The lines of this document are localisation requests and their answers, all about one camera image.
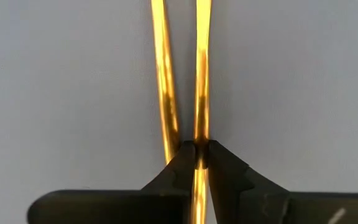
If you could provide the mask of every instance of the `gray background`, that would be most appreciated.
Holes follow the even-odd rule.
[[[167,7],[189,139],[195,1]],[[158,174],[152,35],[148,0],[0,0],[0,223]],[[290,190],[358,192],[358,0],[214,0],[210,71],[212,138]]]

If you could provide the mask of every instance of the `white wall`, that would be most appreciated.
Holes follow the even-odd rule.
[[[189,139],[195,1],[167,4]],[[358,0],[214,0],[210,38],[212,137],[290,190],[358,192]],[[0,0],[0,223],[51,190],[142,187],[157,105],[148,0]]]

